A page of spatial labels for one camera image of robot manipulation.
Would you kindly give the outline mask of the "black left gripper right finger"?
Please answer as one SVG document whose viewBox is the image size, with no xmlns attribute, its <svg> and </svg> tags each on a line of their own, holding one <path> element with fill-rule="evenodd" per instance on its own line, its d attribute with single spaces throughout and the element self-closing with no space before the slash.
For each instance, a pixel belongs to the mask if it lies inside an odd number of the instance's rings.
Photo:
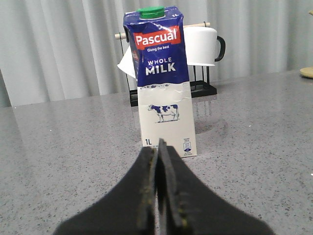
<svg viewBox="0 0 313 235">
<path fill-rule="evenodd" d="M 159 140 L 158 211 L 166 235 L 272 235 L 264 221 L 231 205 L 207 187 L 177 151 Z"/>
</svg>

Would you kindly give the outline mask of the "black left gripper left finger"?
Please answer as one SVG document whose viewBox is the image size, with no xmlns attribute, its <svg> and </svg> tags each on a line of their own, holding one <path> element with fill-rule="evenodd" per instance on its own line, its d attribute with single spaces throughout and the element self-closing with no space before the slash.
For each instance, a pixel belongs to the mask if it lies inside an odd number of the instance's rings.
<svg viewBox="0 0 313 235">
<path fill-rule="evenodd" d="M 141 149 L 121 181 L 102 199 L 61 223 L 56 235 L 153 235 L 157 155 Z"/>
</svg>

